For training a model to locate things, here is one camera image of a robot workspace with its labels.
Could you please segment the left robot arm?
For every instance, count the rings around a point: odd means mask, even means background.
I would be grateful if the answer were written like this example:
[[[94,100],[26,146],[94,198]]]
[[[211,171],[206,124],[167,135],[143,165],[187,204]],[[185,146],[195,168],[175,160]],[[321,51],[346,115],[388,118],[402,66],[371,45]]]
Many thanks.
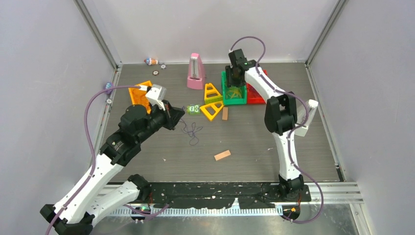
[[[141,144],[161,128],[174,130],[185,114],[167,100],[147,112],[131,105],[120,118],[119,129],[111,134],[93,158],[89,170],[60,201],[44,205],[40,214],[59,235],[88,235],[95,225],[122,205],[146,202],[151,186],[142,176],[131,175],[121,186],[101,198],[97,195],[141,151]]]

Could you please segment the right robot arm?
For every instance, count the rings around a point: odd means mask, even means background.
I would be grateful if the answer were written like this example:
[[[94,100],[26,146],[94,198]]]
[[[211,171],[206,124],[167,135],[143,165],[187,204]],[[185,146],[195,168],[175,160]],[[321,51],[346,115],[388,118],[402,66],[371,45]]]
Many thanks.
[[[278,195],[292,201],[304,187],[294,142],[298,121],[296,98],[292,92],[280,89],[257,61],[248,60],[241,49],[230,51],[228,56],[231,63],[225,67],[227,86],[249,84],[266,101],[264,122],[275,139],[279,158]]]

